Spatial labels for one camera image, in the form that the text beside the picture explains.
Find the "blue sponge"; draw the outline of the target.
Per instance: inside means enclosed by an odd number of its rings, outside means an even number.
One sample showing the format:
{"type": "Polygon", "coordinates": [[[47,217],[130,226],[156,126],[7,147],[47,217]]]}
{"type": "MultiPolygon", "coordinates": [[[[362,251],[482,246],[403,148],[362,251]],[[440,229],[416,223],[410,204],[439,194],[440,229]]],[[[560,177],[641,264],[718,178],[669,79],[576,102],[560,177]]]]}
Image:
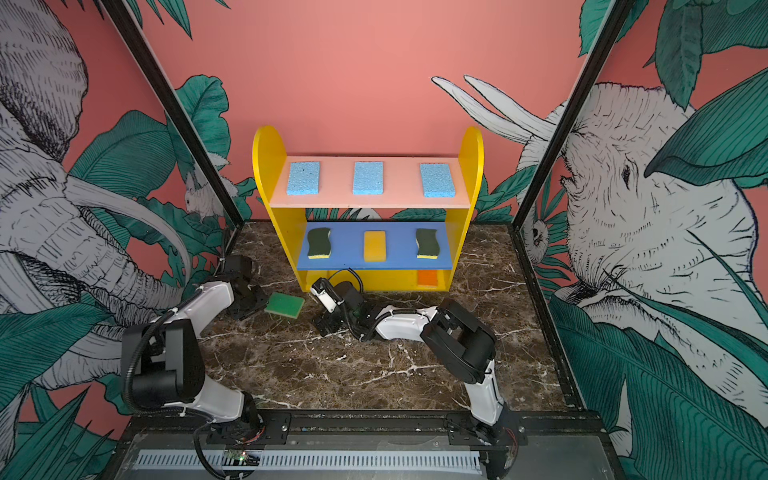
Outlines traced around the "blue sponge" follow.
{"type": "Polygon", "coordinates": [[[423,196],[425,198],[454,198],[456,189],[450,165],[422,163],[419,166],[423,196]]]}
{"type": "Polygon", "coordinates": [[[354,165],[353,194],[360,196],[382,195],[384,165],[379,161],[356,162],[354,165]]]}
{"type": "Polygon", "coordinates": [[[320,170],[321,166],[318,161],[292,162],[289,168],[286,194],[288,196],[318,194],[320,170]]]}

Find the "bright green sponge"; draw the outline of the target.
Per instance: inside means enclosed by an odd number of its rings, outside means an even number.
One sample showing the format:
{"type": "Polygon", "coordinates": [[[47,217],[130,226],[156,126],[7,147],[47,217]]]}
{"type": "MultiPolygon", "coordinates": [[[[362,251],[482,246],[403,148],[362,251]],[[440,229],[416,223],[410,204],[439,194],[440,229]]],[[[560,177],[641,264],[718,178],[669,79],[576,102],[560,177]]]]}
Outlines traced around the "bright green sponge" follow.
{"type": "Polygon", "coordinates": [[[269,296],[264,311],[272,315],[297,319],[304,303],[303,297],[274,292],[269,296]]]}

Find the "orange yellow sponge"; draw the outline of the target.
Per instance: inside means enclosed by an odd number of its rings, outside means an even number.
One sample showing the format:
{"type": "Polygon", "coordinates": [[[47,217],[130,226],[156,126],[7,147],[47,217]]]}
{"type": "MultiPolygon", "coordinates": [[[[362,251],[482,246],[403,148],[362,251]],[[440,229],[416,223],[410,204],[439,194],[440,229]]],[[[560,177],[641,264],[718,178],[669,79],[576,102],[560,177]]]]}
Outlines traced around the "orange yellow sponge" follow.
{"type": "Polygon", "coordinates": [[[419,270],[417,272],[417,285],[420,288],[437,288],[439,284],[436,270],[419,270]]]}

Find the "dark green sponge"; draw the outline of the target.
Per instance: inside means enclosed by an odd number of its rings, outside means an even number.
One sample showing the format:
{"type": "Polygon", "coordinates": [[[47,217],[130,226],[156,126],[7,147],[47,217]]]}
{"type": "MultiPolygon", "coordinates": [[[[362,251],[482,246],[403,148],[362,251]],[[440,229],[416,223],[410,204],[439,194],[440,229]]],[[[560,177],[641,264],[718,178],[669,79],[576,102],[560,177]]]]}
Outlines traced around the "dark green sponge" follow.
{"type": "Polygon", "coordinates": [[[416,230],[416,244],[418,259],[436,260],[441,253],[437,238],[437,230],[431,228],[419,228],[416,230]]]}
{"type": "Polygon", "coordinates": [[[310,260],[327,259],[332,253],[331,229],[328,227],[313,228],[307,234],[308,251],[310,260]]]}

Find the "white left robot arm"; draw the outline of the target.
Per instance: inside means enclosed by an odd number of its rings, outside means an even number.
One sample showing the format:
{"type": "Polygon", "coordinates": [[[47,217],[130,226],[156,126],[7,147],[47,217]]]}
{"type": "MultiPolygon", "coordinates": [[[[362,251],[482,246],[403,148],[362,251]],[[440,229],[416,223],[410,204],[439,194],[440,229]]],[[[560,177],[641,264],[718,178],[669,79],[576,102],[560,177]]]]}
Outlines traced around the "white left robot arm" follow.
{"type": "Polygon", "coordinates": [[[121,395],[131,412],[179,409],[214,424],[261,428],[253,397],[210,378],[199,346],[201,333],[221,312],[239,320],[266,306],[267,295],[254,282],[254,270],[251,258],[228,256],[219,273],[179,305],[125,330],[121,395]]]}

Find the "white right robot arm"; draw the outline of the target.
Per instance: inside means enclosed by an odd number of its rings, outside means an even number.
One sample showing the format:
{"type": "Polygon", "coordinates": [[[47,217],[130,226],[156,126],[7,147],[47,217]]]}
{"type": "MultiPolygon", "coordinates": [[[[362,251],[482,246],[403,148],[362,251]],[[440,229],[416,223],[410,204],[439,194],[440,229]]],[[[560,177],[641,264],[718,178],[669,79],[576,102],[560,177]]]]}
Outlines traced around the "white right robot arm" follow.
{"type": "Polygon", "coordinates": [[[325,312],[313,320],[318,332],[329,335],[345,327],[357,340],[408,340],[426,345],[438,363],[464,385],[472,420],[463,432],[484,445],[504,436],[498,425],[506,410],[496,378],[497,337],[490,327],[450,298],[428,308],[374,305],[350,281],[332,285],[314,282],[310,293],[325,312]]]}

